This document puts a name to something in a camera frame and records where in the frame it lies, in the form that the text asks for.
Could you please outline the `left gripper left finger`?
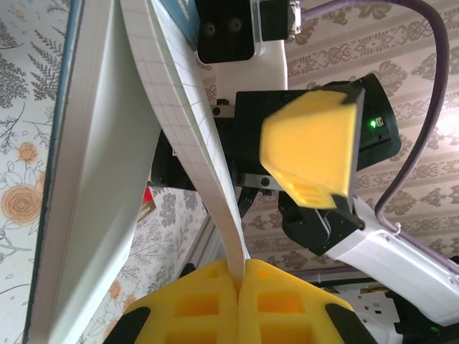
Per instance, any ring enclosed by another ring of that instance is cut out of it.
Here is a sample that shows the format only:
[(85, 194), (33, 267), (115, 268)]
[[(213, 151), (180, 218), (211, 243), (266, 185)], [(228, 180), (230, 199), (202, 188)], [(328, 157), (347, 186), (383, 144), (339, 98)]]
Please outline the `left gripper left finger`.
[(237, 344), (237, 292), (226, 261), (136, 300), (103, 344)]

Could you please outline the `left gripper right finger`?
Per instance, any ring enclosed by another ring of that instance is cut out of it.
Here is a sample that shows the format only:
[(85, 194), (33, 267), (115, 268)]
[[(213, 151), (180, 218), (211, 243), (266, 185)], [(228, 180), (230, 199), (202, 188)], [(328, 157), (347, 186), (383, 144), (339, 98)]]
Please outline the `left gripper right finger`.
[(258, 259), (245, 264), (238, 344), (375, 344), (350, 304)]

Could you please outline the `red booklet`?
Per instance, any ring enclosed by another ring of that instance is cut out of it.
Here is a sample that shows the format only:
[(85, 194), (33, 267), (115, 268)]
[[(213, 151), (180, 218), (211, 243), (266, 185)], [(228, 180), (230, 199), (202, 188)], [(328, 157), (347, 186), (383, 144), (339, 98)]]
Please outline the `red booklet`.
[(146, 188), (143, 195), (143, 200), (141, 202), (141, 207), (138, 212), (137, 222), (145, 219), (149, 214), (151, 214), (156, 209), (156, 204), (153, 199), (152, 181), (151, 178), (148, 178)]

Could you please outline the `white notebook blue cover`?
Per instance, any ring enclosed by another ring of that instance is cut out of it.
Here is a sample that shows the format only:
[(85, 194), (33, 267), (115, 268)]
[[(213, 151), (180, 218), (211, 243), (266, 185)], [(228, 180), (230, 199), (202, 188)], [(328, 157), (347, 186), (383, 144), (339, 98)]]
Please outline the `white notebook blue cover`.
[(76, 344), (128, 258), (160, 133), (243, 278), (235, 191), (173, 2), (73, 5), (22, 344)]

